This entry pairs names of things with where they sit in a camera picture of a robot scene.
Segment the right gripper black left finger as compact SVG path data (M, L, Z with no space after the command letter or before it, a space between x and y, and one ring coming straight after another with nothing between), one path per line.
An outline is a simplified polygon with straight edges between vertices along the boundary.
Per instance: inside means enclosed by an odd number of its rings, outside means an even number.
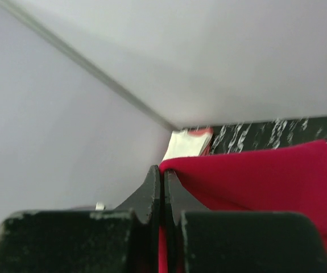
M154 213L155 201L160 201L160 172L157 165L152 165L141 186L115 210L132 210L141 223L147 224Z

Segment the crimson red t-shirt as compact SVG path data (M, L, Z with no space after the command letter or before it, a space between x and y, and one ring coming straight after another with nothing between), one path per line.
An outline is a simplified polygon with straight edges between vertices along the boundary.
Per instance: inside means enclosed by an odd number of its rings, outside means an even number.
M176 172L185 189L211 210L289 211L308 217L327 249L327 142L174 158L160 172Z

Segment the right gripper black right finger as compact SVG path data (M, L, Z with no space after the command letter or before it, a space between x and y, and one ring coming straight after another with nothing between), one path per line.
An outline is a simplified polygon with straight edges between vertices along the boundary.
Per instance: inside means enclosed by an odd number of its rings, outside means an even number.
M177 226L181 212L208 212L209 209L184 188L173 170L164 172L165 218L168 226Z

